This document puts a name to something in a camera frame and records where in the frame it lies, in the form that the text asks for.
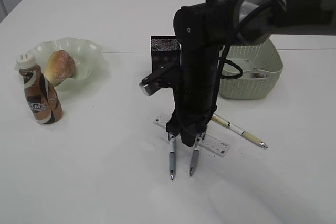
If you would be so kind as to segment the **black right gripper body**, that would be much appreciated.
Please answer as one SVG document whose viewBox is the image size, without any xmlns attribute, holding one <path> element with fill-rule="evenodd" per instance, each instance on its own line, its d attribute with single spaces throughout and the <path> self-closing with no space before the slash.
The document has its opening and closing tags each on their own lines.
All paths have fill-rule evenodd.
<svg viewBox="0 0 336 224">
<path fill-rule="evenodd" d="M 217 76 L 218 56 L 182 56 L 180 81 L 173 89 L 175 109 L 168 126 L 187 128 L 195 125 L 206 131 L 208 116 L 213 112 L 216 99 L 214 88 Z"/>
</svg>

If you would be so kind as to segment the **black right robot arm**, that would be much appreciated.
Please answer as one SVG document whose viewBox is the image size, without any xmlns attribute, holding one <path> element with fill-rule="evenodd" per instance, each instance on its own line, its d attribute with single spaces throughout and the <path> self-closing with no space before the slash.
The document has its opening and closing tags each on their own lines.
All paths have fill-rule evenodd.
<svg viewBox="0 0 336 224">
<path fill-rule="evenodd" d="M 181 45 L 177 135 L 192 147 L 216 110 L 230 47 L 258 45 L 272 34 L 334 35 L 335 0 L 207 0 L 181 7 L 173 27 Z"/>
</svg>

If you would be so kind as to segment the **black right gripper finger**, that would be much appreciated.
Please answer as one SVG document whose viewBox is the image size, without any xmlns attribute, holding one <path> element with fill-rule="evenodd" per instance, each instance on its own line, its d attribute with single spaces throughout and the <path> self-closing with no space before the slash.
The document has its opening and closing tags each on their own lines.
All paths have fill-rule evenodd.
<svg viewBox="0 0 336 224">
<path fill-rule="evenodd" d="M 193 147 L 195 141 L 203 136 L 204 130 L 196 127 L 195 125 L 190 125 L 187 128 L 180 129 L 180 137 L 182 143 L 188 147 Z"/>
<path fill-rule="evenodd" d="M 168 126 L 166 128 L 166 131 L 167 131 L 167 139 L 171 140 L 179 136 L 181 128 L 179 126 Z"/>
</svg>

